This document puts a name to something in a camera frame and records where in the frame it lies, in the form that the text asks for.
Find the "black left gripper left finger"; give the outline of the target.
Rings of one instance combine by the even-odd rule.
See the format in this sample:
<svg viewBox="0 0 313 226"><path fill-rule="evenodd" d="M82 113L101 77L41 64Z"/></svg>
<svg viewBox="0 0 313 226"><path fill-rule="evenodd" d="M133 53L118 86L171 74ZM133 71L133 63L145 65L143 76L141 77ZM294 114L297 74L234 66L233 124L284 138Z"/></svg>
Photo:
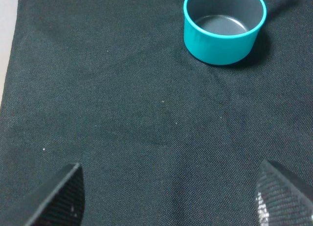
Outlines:
<svg viewBox="0 0 313 226"><path fill-rule="evenodd" d="M83 168L67 164L27 198L27 226L79 226L85 211Z"/></svg>

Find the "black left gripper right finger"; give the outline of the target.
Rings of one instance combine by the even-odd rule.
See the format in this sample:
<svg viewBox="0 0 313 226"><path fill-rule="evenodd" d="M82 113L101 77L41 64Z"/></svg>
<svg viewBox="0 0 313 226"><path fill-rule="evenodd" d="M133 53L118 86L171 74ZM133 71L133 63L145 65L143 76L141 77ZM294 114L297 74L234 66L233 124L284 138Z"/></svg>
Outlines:
<svg viewBox="0 0 313 226"><path fill-rule="evenodd" d="M313 224L313 186L276 161L260 164L255 205L260 226Z"/></svg>

